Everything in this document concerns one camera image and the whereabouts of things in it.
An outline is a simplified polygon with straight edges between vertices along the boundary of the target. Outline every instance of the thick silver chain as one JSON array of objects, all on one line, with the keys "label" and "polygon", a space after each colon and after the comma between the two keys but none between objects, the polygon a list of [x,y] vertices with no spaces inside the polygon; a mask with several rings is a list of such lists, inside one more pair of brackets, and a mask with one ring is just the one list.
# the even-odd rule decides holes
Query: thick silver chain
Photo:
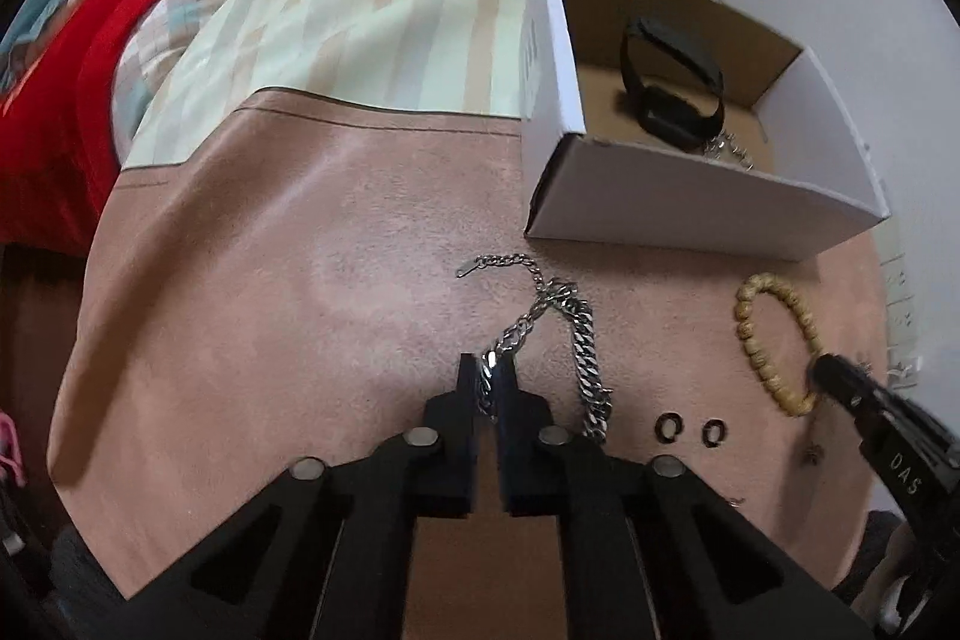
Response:
[{"label": "thick silver chain", "polygon": [[731,131],[721,131],[703,147],[704,156],[707,158],[719,160],[723,156],[724,151],[733,155],[739,165],[744,167],[745,170],[749,171],[754,167],[754,159],[750,157],[750,153],[747,153],[746,148],[741,148],[741,146],[736,143],[736,136],[733,135]]},{"label": "thick silver chain", "polygon": [[558,311],[570,324],[570,341],[573,347],[573,365],[577,372],[577,391],[584,406],[584,434],[595,442],[607,440],[607,426],[613,405],[611,389],[605,389],[600,381],[600,366],[597,363],[593,339],[593,311],[589,302],[579,297],[577,284],[559,277],[544,281],[544,273],[525,253],[510,255],[477,256],[457,269],[457,277],[466,277],[472,271],[488,266],[526,266],[534,279],[536,298],[531,308],[513,324],[503,330],[493,345],[480,357],[480,376],[477,383],[477,402],[486,415],[496,415],[496,399],[493,399],[491,375],[496,362],[507,352],[516,353],[523,347],[536,321],[549,309]]}]

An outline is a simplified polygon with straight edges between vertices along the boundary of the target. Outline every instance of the wooden floor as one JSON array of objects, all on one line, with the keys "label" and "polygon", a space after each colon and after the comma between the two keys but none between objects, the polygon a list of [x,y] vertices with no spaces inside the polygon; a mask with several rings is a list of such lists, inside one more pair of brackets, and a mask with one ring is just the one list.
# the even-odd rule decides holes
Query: wooden floor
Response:
[{"label": "wooden floor", "polygon": [[20,432],[28,499],[49,542],[66,513],[46,472],[54,400],[76,335],[83,261],[8,247],[0,271],[0,408]]}]

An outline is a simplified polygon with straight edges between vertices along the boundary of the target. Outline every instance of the white box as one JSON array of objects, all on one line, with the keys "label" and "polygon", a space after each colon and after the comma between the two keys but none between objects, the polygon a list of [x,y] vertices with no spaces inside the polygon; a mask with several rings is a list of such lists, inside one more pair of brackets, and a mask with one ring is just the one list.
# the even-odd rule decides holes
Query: white box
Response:
[{"label": "white box", "polygon": [[[748,172],[668,148],[616,108],[619,39],[637,15],[707,46],[724,73],[727,127],[752,140],[763,166]],[[520,66],[531,237],[800,261],[889,215],[813,52],[717,1],[529,0]],[[653,49],[643,73],[704,98]]]}]

